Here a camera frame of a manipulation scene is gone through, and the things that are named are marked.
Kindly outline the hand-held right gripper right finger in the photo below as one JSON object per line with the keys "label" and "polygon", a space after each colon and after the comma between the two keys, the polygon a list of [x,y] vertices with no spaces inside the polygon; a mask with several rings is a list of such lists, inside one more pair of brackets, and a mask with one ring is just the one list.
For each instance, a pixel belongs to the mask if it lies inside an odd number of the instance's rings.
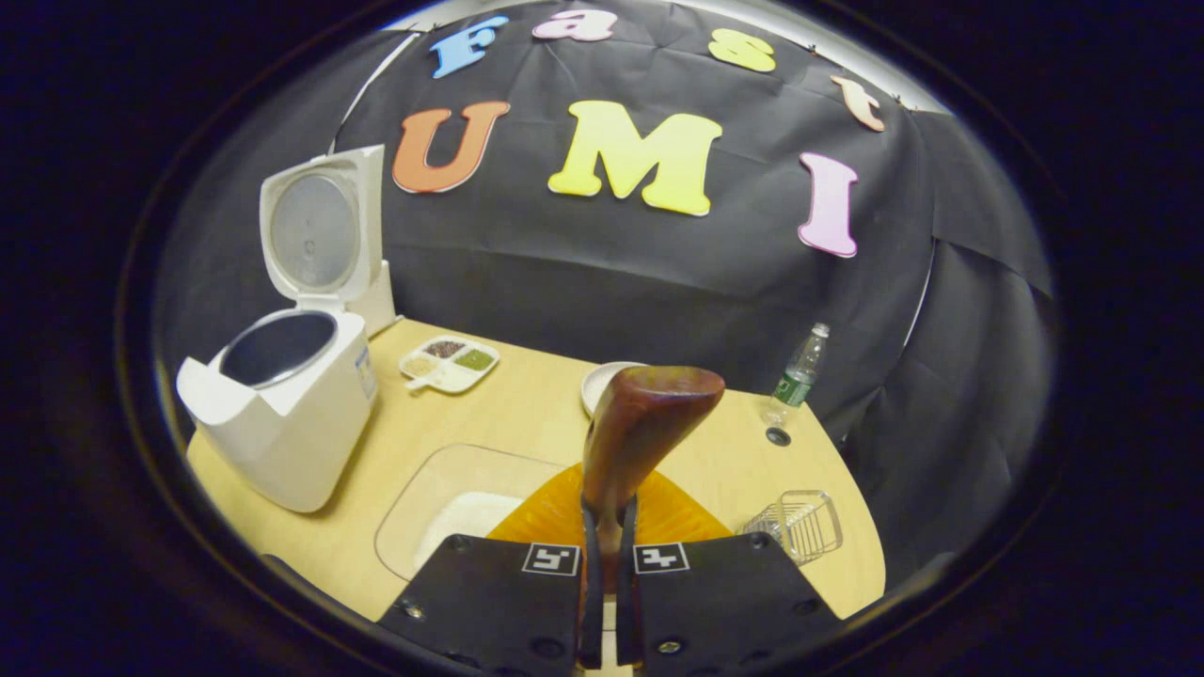
{"label": "hand-held right gripper right finger", "polygon": [[731,534],[662,473],[624,510],[616,659],[637,676],[748,675],[838,624],[769,534]]}

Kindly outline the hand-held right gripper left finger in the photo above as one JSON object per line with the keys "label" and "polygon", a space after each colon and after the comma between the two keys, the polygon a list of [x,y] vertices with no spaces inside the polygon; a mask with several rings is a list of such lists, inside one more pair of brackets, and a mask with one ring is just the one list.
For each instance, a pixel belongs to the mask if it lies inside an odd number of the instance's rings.
{"label": "hand-held right gripper left finger", "polygon": [[583,471],[547,479],[485,537],[452,532],[378,625],[482,676],[579,676],[601,664],[603,575]]}

